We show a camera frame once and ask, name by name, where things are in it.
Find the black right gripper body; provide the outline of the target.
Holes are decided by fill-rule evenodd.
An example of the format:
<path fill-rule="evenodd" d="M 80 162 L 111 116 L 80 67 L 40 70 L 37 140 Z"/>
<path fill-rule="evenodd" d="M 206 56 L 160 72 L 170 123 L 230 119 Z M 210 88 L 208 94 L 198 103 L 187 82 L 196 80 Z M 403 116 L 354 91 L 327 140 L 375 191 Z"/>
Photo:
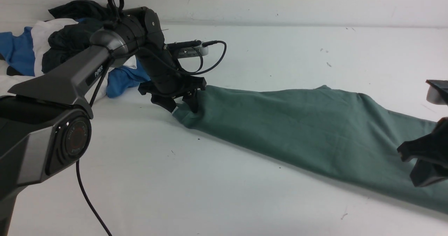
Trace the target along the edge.
<path fill-rule="evenodd" d="M 440 166 L 448 165 L 448 120 L 442 118 L 434 130 L 416 140 L 402 143 L 397 151 L 403 162 L 413 158 L 434 163 Z"/>

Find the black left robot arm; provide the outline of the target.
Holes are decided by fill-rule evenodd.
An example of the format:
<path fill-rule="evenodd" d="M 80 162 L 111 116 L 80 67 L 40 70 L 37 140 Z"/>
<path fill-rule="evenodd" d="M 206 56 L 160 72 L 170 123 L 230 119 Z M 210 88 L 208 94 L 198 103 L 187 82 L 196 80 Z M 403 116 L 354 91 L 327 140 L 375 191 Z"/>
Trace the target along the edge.
<path fill-rule="evenodd" d="M 18 83 L 1 97 L 1 235 L 8 234 L 17 195 L 77 162 L 91 141 L 92 102 L 86 93 L 110 67 L 131 56 L 150 76 L 140 89 L 172 112 L 175 99 L 196 112 L 203 77 L 185 71 L 165 44 L 158 15 L 147 7 L 113 9 L 113 21 L 91 46 L 45 75 Z"/>

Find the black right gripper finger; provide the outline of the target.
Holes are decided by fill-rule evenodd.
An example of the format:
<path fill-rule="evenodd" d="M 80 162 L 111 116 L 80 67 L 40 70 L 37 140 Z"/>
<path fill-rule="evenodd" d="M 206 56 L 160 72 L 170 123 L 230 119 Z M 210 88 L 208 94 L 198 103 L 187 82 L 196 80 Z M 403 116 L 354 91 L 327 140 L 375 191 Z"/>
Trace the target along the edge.
<path fill-rule="evenodd" d="M 448 179 L 448 169 L 442 165 L 417 160 L 411 173 L 410 179 L 417 188 L 427 187 Z"/>

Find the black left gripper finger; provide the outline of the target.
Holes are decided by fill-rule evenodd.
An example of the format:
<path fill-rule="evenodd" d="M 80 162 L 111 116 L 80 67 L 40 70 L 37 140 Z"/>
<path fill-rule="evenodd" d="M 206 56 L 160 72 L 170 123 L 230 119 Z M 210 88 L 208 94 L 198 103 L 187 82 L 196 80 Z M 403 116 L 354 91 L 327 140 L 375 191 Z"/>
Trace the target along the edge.
<path fill-rule="evenodd" d="M 186 94 L 182 97 L 182 101 L 188 105 L 189 109 L 193 113 L 197 113 L 200 107 L 197 97 L 197 89 L 186 92 Z"/>
<path fill-rule="evenodd" d="M 170 113 L 173 113 L 177 107 L 175 102 L 176 97 L 162 97 L 160 95 L 151 95 L 151 102 L 155 105 L 158 105 Z"/>

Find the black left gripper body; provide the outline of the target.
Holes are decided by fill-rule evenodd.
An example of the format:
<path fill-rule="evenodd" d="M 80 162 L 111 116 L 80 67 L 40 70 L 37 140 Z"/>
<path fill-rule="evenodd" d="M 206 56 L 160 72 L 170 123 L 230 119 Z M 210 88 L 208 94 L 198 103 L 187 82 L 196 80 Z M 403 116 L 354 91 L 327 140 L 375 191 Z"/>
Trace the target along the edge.
<path fill-rule="evenodd" d="M 140 83 L 140 94 L 176 98 L 206 89 L 205 78 L 193 76 L 181 67 L 179 52 L 180 48 L 172 44 L 166 44 L 162 49 L 146 44 L 137 51 L 136 59 L 150 78 L 150 81 Z"/>

